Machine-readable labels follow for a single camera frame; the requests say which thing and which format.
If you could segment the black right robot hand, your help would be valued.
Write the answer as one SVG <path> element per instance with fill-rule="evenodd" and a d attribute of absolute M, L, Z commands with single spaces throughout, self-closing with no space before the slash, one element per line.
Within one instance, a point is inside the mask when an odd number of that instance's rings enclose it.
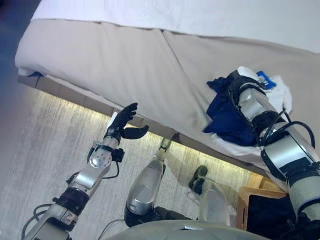
<path fill-rule="evenodd" d="M 262 89 L 265 89 L 263 80 L 250 68 L 246 66 L 239 66 L 236 70 L 229 74 L 233 80 L 243 79 L 245 83 L 252 83 L 259 86 Z"/>

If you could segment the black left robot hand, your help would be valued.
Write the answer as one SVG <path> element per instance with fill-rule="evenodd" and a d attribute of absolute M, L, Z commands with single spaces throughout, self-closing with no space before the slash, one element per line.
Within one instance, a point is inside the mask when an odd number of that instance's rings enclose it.
<path fill-rule="evenodd" d="M 149 126 L 144 127 L 125 127 L 127 123 L 133 120 L 138 109 L 138 103 L 132 103 L 126 106 L 121 112 L 119 112 L 112 124 L 107 128 L 103 138 L 113 137 L 121 141 L 121 138 L 128 140 L 137 140 L 142 138 L 149 130 Z"/>

